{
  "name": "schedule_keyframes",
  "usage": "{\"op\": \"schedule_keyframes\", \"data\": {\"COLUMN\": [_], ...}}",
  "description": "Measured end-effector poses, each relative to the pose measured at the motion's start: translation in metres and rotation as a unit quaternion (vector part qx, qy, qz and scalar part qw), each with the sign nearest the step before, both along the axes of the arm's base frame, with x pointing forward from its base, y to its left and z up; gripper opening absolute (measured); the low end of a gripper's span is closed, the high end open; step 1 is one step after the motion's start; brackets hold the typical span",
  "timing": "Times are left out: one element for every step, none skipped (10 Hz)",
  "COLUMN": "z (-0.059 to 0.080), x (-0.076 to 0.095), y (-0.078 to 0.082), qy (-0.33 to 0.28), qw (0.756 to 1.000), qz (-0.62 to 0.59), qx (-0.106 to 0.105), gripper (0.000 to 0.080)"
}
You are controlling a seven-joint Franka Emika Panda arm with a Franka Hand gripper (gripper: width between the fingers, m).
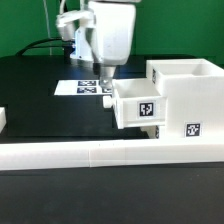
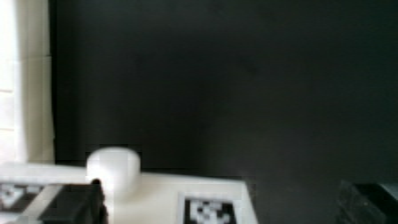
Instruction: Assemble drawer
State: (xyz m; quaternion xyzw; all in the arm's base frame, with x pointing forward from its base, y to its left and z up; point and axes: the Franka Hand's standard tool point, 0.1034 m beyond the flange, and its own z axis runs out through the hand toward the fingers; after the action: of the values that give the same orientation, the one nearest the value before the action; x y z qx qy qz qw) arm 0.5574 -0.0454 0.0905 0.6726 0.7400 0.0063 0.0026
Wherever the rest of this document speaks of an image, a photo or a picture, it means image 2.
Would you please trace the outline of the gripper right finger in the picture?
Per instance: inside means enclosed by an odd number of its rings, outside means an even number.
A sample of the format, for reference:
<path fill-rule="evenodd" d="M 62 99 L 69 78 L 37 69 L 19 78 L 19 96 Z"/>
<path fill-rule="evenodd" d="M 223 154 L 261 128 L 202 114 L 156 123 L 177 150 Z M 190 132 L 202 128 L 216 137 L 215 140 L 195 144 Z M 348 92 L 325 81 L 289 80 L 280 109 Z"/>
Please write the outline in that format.
<path fill-rule="evenodd" d="M 398 224 L 398 183 L 341 182 L 335 224 Z"/>

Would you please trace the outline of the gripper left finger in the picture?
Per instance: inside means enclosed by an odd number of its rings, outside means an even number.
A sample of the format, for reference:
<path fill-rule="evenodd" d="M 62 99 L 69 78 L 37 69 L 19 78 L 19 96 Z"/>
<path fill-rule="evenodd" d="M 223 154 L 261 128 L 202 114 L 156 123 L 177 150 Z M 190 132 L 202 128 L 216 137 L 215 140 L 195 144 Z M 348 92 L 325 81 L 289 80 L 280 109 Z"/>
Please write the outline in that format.
<path fill-rule="evenodd" d="M 101 181 L 49 184 L 14 224 L 108 224 Z"/>

